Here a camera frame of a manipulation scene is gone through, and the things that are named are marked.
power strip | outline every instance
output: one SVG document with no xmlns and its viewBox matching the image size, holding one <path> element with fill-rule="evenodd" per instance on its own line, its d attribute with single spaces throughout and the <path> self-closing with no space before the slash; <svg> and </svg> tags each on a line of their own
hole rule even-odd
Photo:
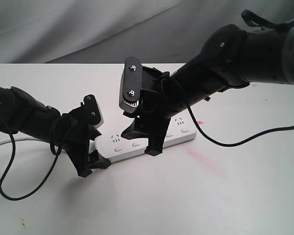
<svg viewBox="0 0 294 235">
<path fill-rule="evenodd" d="M 171 118 L 166 134 L 164 148 L 195 139 L 197 129 L 188 115 L 179 114 Z M 144 154 L 148 145 L 147 139 L 126 140 L 120 133 L 98 136 L 90 146 L 90 151 L 97 147 L 98 153 L 116 163 Z"/>
</svg>

